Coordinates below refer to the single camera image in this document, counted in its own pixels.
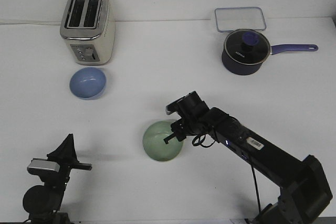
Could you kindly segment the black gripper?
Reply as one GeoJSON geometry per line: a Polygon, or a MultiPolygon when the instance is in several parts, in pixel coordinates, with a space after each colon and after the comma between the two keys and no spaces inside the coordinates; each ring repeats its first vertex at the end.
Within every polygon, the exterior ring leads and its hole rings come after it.
{"type": "Polygon", "coordinates": [[[60,166],[59,180],[64,182],[69,182],[72,169],[92,170],[92,164],[78,161],[73,134],[68,134],[65,140],[47,155],[47,160],[54,161],[60,166]]]}
{"type": "Polygon", "coordinates": [[[181,118],[171,124],[173,133],[164,138],[165,144],[168,144],[174,137],[181,142],[187,136],[196,136],[205,132],[206,126],[201,122],[201,117],[208,111],[208,106],[199,97],[199,103],[191,110],[176,112],[181,118]]]}

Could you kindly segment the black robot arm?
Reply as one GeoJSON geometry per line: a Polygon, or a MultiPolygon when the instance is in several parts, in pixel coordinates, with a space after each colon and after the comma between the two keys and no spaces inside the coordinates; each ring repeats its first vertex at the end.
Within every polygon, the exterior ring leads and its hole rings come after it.
{"type": "Polygon", "coordinates": [[[167,114],[174,112],[181,118],[171,124],[166,143],[174,137],[183,141],[208,134],[279,186],[277,203],[267,205],[252,223],[313,223],[330,203],[330,186],[314,156],[296,159],[236,118],[209,108],[195,91],[166,106],[167,114]]]}
{"type": "Polygon", "coordinates": [[[46,158],[31,160],[28,173],[43,182],[23,196],[23,208],[31,223],[71,223],[68,213],[59,210],[72,169],[92,170],[91,164],[78,161],[72,133],[46,158]]]}

